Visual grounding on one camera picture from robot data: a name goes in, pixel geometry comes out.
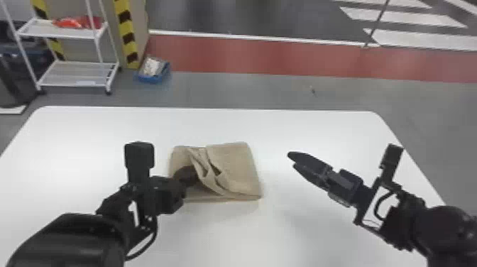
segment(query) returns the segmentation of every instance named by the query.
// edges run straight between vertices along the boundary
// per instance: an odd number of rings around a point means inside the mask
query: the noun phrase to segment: white floor marking
[[[8,114],[8,115],[18,115],[25,110],[26,105],[19,106],[19,107],[12,107],[12,108],[3,108],[0,107],[0,114]]]
[[[375,21],[378,18],[380,12],[379,10],[375,9],[355,9],[349,7],[340,7],[340,9],[345,12],[350,18],[362,21]],[[386,11],[381,21],[467,28],[466,25],[452,19],[449,16],[425,13]]]
[[[361,4],[384,4],[385,3],[385,0],[335,0],[335,1],[361,3]],[[391,6],[420,7],[424,9],[431,8],[431,6],[428,6],[427,4],[422,3],[419,0],[391,0],[389,4]]]
[[[477,6],[463,0],[445,0],[447,3],[460,7],[461,9],[477,16]]]
[[[376,30],[373,39],[381,45],[413,48],[477,51],[477,36],[456,36],[438,33]]]
[[[222,39],[239,39],[239,40],[264,40],[270,42],[290,42],[290,43],[314,43],[318,45],[354,45],[362,46],[364,42],[354,42],[348,40],[322,40],[322,39],[302,39],[302,38],[284,38],[271,36],[245,36],[236,34],[222,33],[194,33],[191,31],[162,31],[149,30],[152,35],[158,36],[189,36],[189,37],[206,37],[206,38],[222,38]],[[370,43],[371,47],[378,47],[376,43]]]

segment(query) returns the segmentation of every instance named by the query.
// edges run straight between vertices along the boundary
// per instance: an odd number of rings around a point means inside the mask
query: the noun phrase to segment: red object on shelf
[[[98,16],[93,16],[93,24],[95,29],[100,29],[103,25],[103,18]],[[55,19],[53,21],[53,25],[56,25],[61,28],[92,29],[88,15]]]

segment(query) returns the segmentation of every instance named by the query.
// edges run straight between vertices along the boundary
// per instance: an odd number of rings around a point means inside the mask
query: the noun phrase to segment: white table
[[[425,266],[419,254],[353,225],[356,210],[301,178],[286,156],[306,151],[371,185],[387,144],[399,144],[376,114],[113,107],[44,107],[5,150],[0,264],[60,214],[92,213],[116,192],[126,182],[123,145],[131,141],[154,144],[155,175],[167,173],[173,146],[246,141],[265,197],[188,204],[161,216],[154,245],[127,266]],[[443,204],[407,153],[395,180],[429,205]]]

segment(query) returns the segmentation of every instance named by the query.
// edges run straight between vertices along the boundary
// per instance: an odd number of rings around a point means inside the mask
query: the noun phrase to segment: towel
[[[197,181],[184,170],[195,169]],[[228,200],[257,200],[262,197],[252,152],[247,143],[225,143],[204,148],[176,146],[169,164],[169,176],[185,179],[185,201],[207,202]]]

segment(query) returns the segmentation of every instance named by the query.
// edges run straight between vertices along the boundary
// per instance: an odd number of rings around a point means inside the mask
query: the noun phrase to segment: white wire shelf
[[[99,39],[108,28],[107,21],[103,22],[101,28],[96,29],[96,38]],[[60,28],[53,25],[52,21],[32,18],[25,23],[17,33],[20,36],[64,38],[64,39],[86,39],[94,40],[94,31],[92,29]]]
[[[119,63],[55,61],[38,81],[51,87],[109,87]]]

